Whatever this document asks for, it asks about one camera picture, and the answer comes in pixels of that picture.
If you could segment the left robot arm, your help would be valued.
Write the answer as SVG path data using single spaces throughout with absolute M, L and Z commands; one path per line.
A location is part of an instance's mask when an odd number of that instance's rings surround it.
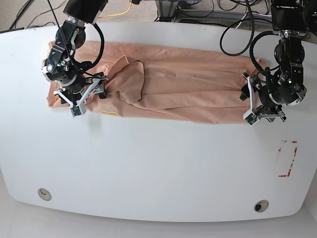
M 249 47 L 250 59 L 258 72 L 265 76 L 265 86 L 253 83 L 258 90 L 261 102 L 265 107 L 276 105 L 293 106 L 301 102 L 307 92 L 304 86 L 303 61 L 305 51 L 302 46 L 301 35 L 306 32 L 301 0 L 273 0 L 271 1 L 272 31 L 265 31 L 257 35 Z M 274 58 L 278 63 L 277 70 L 271 74 L 263 69 L 254 57 L 256 42 L 267 35 L 280 35 L 278 45 L 274 49 Z

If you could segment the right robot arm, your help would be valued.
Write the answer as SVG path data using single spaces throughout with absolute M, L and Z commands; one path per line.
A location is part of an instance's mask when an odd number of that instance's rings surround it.
M 105 79 L 102 72 L 91 74 L 88 70 L 94 68 L 103 55 L 104 35 L 96 20 L 107 3 L 107 0 L 70 0 L 63 11 L 68 19 L 58 26 L 55 43 L 43 61 L 42 72 L 47 81 L 60 85 L 62 95 L 68 100 L 78 100 L 85 86 L 96 79 Z M 94 62 L 78 62 L 74 58 L 76 50 L 85 43 L 86 23 L 92 24 L 101 38 L 100 51 Z

